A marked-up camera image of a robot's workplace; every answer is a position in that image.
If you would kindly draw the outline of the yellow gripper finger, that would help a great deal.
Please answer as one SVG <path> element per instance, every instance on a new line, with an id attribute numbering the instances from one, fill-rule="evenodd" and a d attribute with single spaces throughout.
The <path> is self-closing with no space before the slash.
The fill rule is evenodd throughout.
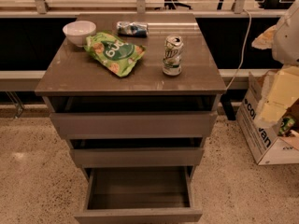
<path id="1" fill-rule="evenodd" d="M 273 25 L 266 29 L 252 41 L 251 45 L 256 49 L 271 49 L 276 28 L 276 25 Z"/>

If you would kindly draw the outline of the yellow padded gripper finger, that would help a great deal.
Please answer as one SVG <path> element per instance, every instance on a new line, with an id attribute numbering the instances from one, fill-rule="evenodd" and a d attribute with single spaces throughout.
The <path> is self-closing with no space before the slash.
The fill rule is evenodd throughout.
<path id="1" fill-rule="evenodd" d="M 278 124 L 299 99 L 299 67 L 283 66 L 277 72 L 267 72 L 261 96 L 254 122 L 258 127 L 269 128 Z"/>

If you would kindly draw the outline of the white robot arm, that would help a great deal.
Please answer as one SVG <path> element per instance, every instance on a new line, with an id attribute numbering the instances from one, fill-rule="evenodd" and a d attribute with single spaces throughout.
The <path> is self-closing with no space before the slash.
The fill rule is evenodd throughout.
<path id="1" fill-rule="evenodd" d="M 251 45 L 256 49 L 271 49 L 273 59 L 283 64 L 278 72 L 265 78 L 254 119 L 257 126 L 268 128 L 278 124 L 299 99 L 299 0 Z"/>

